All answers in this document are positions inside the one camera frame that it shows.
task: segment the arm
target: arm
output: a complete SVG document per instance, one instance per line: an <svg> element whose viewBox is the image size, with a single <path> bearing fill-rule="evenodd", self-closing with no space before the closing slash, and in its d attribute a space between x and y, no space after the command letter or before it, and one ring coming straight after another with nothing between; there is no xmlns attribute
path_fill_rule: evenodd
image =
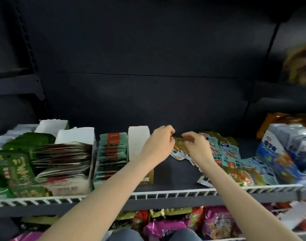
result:
<svg viewBox="0 0 306 241"><path fill-rule="evenodd" d="M39 241L101 240L137 185L171 153L173 133L170 125L154 130L136 159L67 212Z"/></svg>
<svg viewBox="0 0 306 241"><path fill-rule="evenodd" d="M188 132L183 138L190 156L210 178L247 240L301 240L223 171L213 160L209 142L202 135Z"/></svg>

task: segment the white wire rail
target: white wire rail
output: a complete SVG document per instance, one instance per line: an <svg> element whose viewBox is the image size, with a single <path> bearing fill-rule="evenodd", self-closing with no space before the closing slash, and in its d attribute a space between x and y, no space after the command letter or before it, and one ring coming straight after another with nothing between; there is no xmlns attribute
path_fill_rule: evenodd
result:
<svg viewBox="0 0 306 241"><path fill-rule="evenodd" d="M253 186L243 187L250 194L256 193L286 193L304 190L301 184L271 185L271 186ZM210 189L193 189L193 190L169 190L169 191L150 191L150 192L133 192L129 200L140 199L166 199L166 198L187 198L197 196L216 196L215 188ZM0 207L3 206L29 206L29 205L51 205L63 203L79 203L86 195L76 196L50 196L39 198L8 198L0 199Z"/></svg>

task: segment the pink package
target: pink package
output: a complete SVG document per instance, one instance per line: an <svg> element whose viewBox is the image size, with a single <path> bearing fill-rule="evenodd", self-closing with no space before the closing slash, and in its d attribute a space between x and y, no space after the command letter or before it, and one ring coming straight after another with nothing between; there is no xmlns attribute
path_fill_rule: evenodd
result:
<svg viewBox="0 0 306 241"><path fill-rule="evenodd" d="M29 232L29 233L22 233L17 237L11 239L10 241L35 241L42 236L43 232Z"/></svg>
<svg viewBox="0 0 306 241"><path fill-rule="evenodd" d="M230 238L233 225L234 219L225 206L209 207L205 211L202 233L212 239Z"/></svg>
<svg viewBox="0 0 306 241"><path fill-rule="evenodd" d="M171 235L175 230L188 227L188 222L189 220L187 218L181 220L153 220L153 222L150 222L144 227L144 233L146 236L153 235L157 238L162 238Z"/></svg>

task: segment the jeans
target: jeans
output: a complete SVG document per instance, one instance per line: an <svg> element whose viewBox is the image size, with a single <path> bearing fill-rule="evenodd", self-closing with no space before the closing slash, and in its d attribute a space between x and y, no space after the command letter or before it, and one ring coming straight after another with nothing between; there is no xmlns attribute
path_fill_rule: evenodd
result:
<svg viewBox="0 0 306 241"><path fill-rule="evenodd" d="M151 237L149 241L158 240L158 238ZM124 228L120 231L113 232L108 241L143 241L143 239L138 232ZM169 241L201 241L201 238L193 230L184 228L175 231Z"/></svg>

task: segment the person's right hand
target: person's right hand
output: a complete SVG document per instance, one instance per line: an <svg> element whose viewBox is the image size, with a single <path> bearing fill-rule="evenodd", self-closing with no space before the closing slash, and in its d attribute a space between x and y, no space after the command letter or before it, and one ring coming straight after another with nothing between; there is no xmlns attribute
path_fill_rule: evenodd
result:
<svg viewBox="0 0 306 241"><path fill-rule="evenodd" d="M209 142L203 135L195 132L187 132L182 134L185 140L185 146L189 151L190 156L199 165L199 162L213 160L212 151Z"/></svg>

